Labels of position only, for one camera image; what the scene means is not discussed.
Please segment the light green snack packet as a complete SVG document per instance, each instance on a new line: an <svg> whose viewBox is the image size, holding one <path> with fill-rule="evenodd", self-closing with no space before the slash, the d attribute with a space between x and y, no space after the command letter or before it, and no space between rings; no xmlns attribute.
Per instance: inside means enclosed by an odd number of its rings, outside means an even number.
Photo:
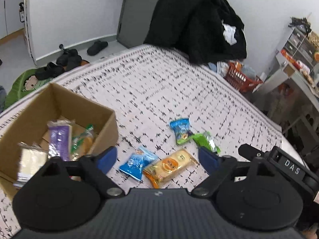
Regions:
<svg viewBox="0 0 319 239"><path fill-rule="evenodd" d="M208 131L195 134L192 139L198 147L204 147L216 154L221 152L220 148L215 144L213 136Z"/></svg>

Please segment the green white pastry packet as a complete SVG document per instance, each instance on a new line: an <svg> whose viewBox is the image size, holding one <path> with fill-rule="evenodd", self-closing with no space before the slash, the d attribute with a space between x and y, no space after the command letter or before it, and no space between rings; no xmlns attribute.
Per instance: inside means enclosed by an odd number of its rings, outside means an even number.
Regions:
<svg viewBox="0 0 319 239"><path fill-rule="evenodd" d="M71 144L71 161L76 161L80 157L87 155L95 140L94 126L88 125L83 133L73 137Z"/></svg>

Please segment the blue snack packet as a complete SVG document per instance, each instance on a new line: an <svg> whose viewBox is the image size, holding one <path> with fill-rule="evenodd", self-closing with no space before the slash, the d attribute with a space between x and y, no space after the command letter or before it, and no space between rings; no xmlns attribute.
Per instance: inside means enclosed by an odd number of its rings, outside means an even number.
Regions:
<svg viewBox="0 0 319 239"><path fill-rule="evenodd" d="M157 160L159 160L159 157L155 153L140 146L135 153L132 153L128 160L119 167L119 170L133 179L141 181L144 168Z"/></svg>

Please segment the long purple wafer pack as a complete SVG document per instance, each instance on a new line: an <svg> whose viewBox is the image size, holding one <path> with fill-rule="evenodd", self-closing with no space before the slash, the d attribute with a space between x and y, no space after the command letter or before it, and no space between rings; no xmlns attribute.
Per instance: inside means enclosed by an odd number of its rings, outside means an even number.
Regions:
<svg viewBox="0 0 319 239"><path fill-rule="evenodd" d="M48 122L50 157L60 157L63 161L70 161L73 124L74 122L70 120Z"/></svg>

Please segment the blue green candy packet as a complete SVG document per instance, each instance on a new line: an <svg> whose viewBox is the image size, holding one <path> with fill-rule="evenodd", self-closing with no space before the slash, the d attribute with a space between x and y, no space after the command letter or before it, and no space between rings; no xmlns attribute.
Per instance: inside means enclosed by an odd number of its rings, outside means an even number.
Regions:
<svg viewBox="0 0 319 239"><path fill-rule="evenodd" d="M194 136L194 133L190 130L188 118L171 121L169 126L175 134L176 144L178 145L188 142Z"/></svg>

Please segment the orange cracker packet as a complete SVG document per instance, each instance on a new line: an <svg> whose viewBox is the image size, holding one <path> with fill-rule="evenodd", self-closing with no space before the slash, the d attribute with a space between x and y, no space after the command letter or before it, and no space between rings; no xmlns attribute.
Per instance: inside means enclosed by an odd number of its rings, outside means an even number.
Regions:
<svg viewBox="0 0 319 239"><path fill-rule="evenodd" d="M164 159L147 165L143 174L149 179L153 188L159 189L162 184L167 183L192 164L198 165L197 160L186 150L180 149Z"/></svg>

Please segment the white clear wrapped cake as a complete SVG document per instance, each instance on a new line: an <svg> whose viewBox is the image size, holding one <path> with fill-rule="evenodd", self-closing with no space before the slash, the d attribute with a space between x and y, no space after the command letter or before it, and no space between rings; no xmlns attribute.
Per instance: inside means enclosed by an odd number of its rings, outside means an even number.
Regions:
<svg viewBox="0 0 319 239"><path fill-rule="evenodd" d="M20 147L20 161L18 163L16 188L22 188L46 163L48 152L39 146L29 146L26 143L18 143Z"/></svg>

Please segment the white patterned bed cloth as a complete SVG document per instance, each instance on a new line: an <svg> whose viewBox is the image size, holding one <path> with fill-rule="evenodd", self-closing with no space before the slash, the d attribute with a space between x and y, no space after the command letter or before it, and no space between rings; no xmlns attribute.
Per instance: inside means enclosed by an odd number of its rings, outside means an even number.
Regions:
<svg viewBox="0 0 319 239"><path fill-rule="evenodd" d="M210 131L222 154L233 157L240 158L237 148L244 143L267 151L282 142L281 128L220 75L205 67L191 66L174 51L145 45L57 79L57 84L72 93L115 110L121 161L139 145L149 147L160 157L177 150L169 123L187 117L194 133ZM200 217L213 217L206 213L202 209ZM103 219L90 238L252 238L217 223L217 216L209 224L210 219L189 218L186 214L182 220L189 221L186 228L190 230L183 232L185 235L155 228L139 234L133 231L135 225L128 228L130 234L126 235L126 230L108 230L106 225L112 220Z"/></svg>

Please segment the red plastic basket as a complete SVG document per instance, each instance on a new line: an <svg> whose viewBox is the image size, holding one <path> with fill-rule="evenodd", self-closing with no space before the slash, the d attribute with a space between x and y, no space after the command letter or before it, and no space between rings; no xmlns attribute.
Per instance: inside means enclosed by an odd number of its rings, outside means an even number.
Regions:
<svg viewBox="0 0 319 239"><path fill-rule="evenodd" d="M226 81L241 93L252 92L263 81L260 77L256 76L255 79L247 77L241 72L241 68L238 65L242 65L239 62L229 61L228 72L224 77Z"/></svg>

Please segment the green leaf cartoon rug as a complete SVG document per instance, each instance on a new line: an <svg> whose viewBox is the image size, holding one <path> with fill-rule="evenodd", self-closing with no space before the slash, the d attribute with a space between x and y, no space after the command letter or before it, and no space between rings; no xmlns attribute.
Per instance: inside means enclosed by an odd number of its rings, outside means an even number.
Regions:
<svg viewBox="0 0 319 239"><path fill-rule="evenodd" d="M46 83L53 80L52 77L44 80L38 80L35 76L36 69L29 69L23 72L13 83L11 90L8 92L4 101L4 110L11 105L27 96L28 94L38 90Z"/></svg>

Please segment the white desk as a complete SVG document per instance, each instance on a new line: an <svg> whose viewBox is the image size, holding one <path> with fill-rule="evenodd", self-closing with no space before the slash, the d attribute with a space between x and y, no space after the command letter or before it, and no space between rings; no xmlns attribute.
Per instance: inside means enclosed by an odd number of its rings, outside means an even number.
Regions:
<svg viewBox="0 0 319 239"><path fill-rule="evenodd" d="M316 137L318 95L294 65L281 53L275 56L274 71L252 93L252 103L282 133L301 121Z"/></svg>

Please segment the black slipper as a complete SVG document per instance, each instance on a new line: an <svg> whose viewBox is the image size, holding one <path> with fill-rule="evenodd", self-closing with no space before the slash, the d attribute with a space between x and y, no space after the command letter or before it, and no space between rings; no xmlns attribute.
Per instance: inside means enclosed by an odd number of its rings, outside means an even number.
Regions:
<svg viewBox="0 0 319 239"><path fill-rule="evenodd" d="M100 53L100 51L104 50L105 48L108 47L108 42L106 41L101 41L101 40L98 40L96 42L94 42L93 45L91 45L88 49L87 49L87 54L89 56L95 56L97 55L98 53Z"/></svg>

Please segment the black clothes on chair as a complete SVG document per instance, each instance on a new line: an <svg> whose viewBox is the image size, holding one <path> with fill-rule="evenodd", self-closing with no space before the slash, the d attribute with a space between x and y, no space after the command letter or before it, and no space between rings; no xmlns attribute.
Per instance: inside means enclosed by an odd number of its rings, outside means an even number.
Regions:
<svg viewBox="0 0 319 239"><path fill-rule="evenodd" d="M144 42L177 49L193 64L242 60L243 30L227 0L158 0Z"/></svg>

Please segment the white kitchen cabinet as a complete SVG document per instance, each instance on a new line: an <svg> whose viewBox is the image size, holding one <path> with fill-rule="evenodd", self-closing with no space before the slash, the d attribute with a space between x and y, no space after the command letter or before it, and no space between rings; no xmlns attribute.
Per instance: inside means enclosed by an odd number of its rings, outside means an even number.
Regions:
<svg viewBox="0 0 319 239"><path fill-rule="evenodd" d="M24 24L20 21L20 6L23 0L1 0L0 36L6 37L20 29Z"/></svg>

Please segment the grey door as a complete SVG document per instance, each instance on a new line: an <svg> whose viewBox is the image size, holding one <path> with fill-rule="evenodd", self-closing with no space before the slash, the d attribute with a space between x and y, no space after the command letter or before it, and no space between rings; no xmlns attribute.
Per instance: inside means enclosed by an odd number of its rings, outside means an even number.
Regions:
<svg viewBox="0 0 319 239"><path fill-rule="evenodd" d="M117 41L126 48L142 45L158 0L123 0Z"/></svg>

